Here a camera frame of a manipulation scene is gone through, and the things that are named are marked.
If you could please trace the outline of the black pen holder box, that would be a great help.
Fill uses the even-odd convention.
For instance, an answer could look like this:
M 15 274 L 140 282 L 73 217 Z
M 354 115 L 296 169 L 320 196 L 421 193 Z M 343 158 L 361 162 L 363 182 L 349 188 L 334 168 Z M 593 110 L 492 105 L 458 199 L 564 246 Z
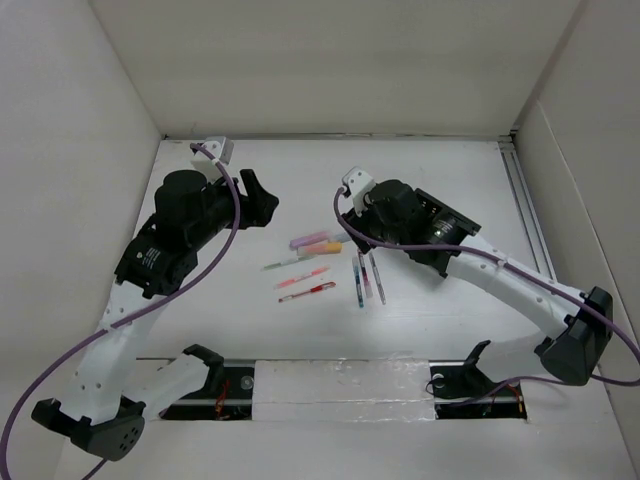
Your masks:
M 417 188 L 415 194 L 425 220 L 415 231 L 415 239 L 422 244 L 460 245 L 469 236 L 475 236 L 481 226 L 434 196 Z

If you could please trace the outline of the grey gel pen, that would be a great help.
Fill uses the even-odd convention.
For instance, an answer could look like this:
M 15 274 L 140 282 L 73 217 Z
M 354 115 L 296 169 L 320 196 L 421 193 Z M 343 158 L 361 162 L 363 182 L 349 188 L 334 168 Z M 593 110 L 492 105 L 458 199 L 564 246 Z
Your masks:
M 378 291 L 378 295 L 381 301 L 382 305 L 386 305 L 387 300 L 386 300 L 386 295 L 385 295 L 385 291 L 384 291 L 384 287 L 382 285 L 382 281 L 381 281 L 381 277 L 380 277 L 380 273 L 379 273 L 379 269 L 378 269 L 378 265 L 376 262 L 376 259 L 374 257 L 373 252 L 370 252 L 368 254 L 369 256 L 369 260 L 371 263 L 371 267 L 372 267 L 372 271 L 373 271 L 373 275 L 374 275 L 374 281 L 375 281 L 375 285 Z

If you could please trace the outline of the green gel pen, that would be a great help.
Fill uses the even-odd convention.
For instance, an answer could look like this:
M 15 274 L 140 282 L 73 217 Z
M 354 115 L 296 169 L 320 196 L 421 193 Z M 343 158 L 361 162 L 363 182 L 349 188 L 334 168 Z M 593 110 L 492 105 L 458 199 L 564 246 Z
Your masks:
M 281 260 L 279 262 L 268 264 L 268 265 L 262 267 L 261 271 L 270 271 L 270 270 L 286 267 L 286 266 L 289 266 L 289 265 L 294 265 L 294 264 L 297 264 L 297 263 L 300 263 L 300 262 L 303 262 L 303 261 L 307 261 L 310 258 L 312 258 L 312 257 L 301 256 L 301 257 L 295 257 L 295 258 L 287 258 L 287 259 Z

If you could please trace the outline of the purple highlighter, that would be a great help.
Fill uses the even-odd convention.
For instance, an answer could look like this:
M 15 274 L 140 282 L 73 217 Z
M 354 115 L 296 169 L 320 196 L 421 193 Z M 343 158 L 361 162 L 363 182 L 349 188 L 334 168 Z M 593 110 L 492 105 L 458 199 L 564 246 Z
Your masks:
M 322 242 L 343 243 L 345 241 L 347 241 L 345 233 L 333 233 L 331 231 L 324 230 L 292 239 L 289 242 L 289 248 L 291 250 L 297 250 L 301 247 L 306 247 Z

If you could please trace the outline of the orange highlighter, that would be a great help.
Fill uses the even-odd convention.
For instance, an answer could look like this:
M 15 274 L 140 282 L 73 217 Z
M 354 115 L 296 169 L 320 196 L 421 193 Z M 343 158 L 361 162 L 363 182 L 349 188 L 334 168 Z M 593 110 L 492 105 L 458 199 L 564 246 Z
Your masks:
M 341 242 L 325 242 L 309 245 L 305 248 L 306 255 L 330 255 L 341 253 L 343 245 Z

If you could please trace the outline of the dark red gel pen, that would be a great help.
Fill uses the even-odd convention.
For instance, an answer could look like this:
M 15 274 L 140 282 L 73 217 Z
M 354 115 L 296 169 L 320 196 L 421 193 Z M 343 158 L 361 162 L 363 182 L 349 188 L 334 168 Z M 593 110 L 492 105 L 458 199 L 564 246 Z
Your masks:
M 367 272 L 367 269 L 366 269 L 364 255 L 363 255 L 363 253 L 361 251 L 359 251 L 357 253 L 357 258 L 358 258 L 358 263 L 359 263 L 359 267 L 360 267 L 360 273 L 361 273 L 362 282 L 363 282 L 363 286 L 364 286 L 365 296 L 368 299 L 370 299 L 370 298 L 373 297 L 373 290 L 372 290 L 371 283 L 370 283 L 369 276 L 368 276 L 368 272 Z

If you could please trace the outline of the blue gel pen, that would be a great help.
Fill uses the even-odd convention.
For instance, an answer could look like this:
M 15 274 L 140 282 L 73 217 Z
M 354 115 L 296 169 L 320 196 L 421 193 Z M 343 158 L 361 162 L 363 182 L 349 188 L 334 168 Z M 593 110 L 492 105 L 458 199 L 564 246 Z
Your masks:
M 360 278 L 359 261 L 358 261 L 357 256 L 353 256 L 352 257 L 352 267 L 353 267 L 353 273 L 354 273 L 354 280 L 355 280 L 355 288 L 356 288 L 358 306 L 359 306 L 359 308 L 362 309 L 362 308 L 364 308 L 364 296 L 363 296 L 363 290 L 362 290 L 362 282 L 361 282 L 361 278 Z

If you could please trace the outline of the pink gel pen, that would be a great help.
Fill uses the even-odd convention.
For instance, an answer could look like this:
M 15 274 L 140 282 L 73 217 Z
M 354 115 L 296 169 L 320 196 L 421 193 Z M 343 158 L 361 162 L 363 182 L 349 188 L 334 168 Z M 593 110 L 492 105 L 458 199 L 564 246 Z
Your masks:
M 312 271 L 310 271 L 308 273 L 305 273 L 305 274 L 302 274 L 302 275 L 298 275 L 298 276 L 289 278 L 287 280 L 284 280 L 284 281 L 282 281 L 280 283 L 277 283 L 274 286 L 274 289 L 278 290 L 278 289 L 289 287 L 291 285 L 294 285 L 296 283 L 302 282 L 304 280 L 311 279 L 313 277 L 316 277 L 316 276 L 319 276 L 321 274 L 324 274 L 325 272 L 327 272 L 329 270 L 330 270 L 330 266 L 329 265 L 325 265 L 325 266 L 316 268 L 316 269 L 314 269 L 314 270 L 312 270 Z

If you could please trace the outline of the pink highlighter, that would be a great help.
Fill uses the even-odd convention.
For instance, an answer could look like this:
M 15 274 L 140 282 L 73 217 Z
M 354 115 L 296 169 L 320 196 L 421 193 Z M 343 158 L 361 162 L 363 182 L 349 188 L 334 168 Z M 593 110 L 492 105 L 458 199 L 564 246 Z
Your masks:
M 340 242 L 323 241 L 310 245 L 304 245 L 297 249 L 299 256 L 314 256 L 340 253 L 342 244 Z

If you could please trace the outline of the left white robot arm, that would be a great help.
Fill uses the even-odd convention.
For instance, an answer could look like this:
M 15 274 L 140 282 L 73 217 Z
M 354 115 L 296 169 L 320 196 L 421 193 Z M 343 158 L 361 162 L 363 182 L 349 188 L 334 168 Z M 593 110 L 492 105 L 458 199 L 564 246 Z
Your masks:
M 136 445 L 147 422 L 191 394 L 212 396 L 224 381 L 224 359 L 193 344 L 148 384 L 126 384 L 159 311 L 129 315 L 179 291 L 196 268 L 198 252 L 226 228 L 265 227 L 279 204 L 255 172 L 243 169 L 234 183 L 209 181 L 195 170 L 165 176 L 155 211 L 125 249 L 115 270 L 110 300 L 63 399 L 40 400 L 31 417 L 67 437 L 79 449 L 119 461 Z

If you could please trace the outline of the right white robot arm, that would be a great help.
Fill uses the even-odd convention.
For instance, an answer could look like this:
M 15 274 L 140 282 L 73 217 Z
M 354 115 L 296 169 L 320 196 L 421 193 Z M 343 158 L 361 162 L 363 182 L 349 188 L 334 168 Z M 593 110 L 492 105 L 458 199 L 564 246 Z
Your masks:
M 478 223 L 400 180 L 376 182 L 354 169 L 343 177 L 339 194 L 352 205 L 338 221 L 363 252 L 403 251 L 444 279 L 479 288 L 536 328 L 508 341 L 483 339 L 465 359 L 435 368 L 438 396 L 485 394 L 504 381 L 539 373 L 570 386 L 593 379 L 613 334 L 606 290 L 582 292 L 510 259 L 480 236 Z

